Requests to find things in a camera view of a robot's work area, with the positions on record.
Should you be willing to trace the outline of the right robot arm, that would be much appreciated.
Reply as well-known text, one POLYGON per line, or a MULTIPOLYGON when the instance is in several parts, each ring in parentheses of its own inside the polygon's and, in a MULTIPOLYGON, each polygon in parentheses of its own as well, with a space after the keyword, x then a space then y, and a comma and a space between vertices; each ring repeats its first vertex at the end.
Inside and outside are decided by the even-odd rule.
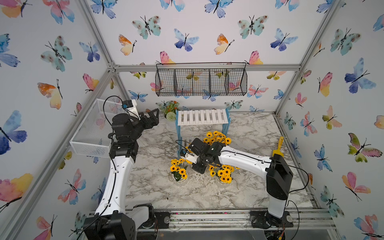
POLYGON ((250 222, 253 228, 269 229, 292 228, 294 223, 286 205, 293 190, 293 166, 288 165, 279 149, 272 156, 263 157, 239 151, 214 142, 211 145, 194 139, 188 147, 180 147, 180 156, 192 162, 194 171, 203 174, 208 166, 224 167, 229 165, 256 174, 266 182, 269 196, 267 210, 251 211, 250 222))

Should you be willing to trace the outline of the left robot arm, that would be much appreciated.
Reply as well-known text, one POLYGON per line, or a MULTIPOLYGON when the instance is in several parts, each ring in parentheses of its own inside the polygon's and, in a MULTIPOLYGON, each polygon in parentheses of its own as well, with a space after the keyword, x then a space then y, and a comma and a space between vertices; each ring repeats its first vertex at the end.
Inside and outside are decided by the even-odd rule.
POLYGON ((127 111, 112 119, 110 159, 111 170, 107 185, 95 215, 87 218, 82 234, 89 240, 135 240, 139 228, 152 228, 157 224, 152 204, 134 206, 126 211, 126 188, 129 175, 136 162, 143 131, 159 124, 159 109, 131 116, 127 111))

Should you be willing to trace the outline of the sunflower pot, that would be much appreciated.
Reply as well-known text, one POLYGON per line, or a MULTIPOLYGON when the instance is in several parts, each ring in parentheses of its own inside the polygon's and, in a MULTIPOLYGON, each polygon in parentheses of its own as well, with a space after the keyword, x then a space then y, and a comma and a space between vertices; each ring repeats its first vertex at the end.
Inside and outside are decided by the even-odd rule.
POLYGON ((228 146, 232 143, 232 139, 219 131, 214 131, 214 132, 207 132, 206 137, 203 139, 203 142, 210 146, 213 143, 222 143, 228 146))
POLYGON ((231 184, 234 181, 233 173, 240 168, 231 165, 222 165, 221 167, 209 166, 209 173, 212 178, 216 178, 221 184, 231 184))
POLYGON ((185 182, 188 179, 187 169, 192 166, 192 162, 185 159, 171 160, 170 173, 176 183, 185 182))

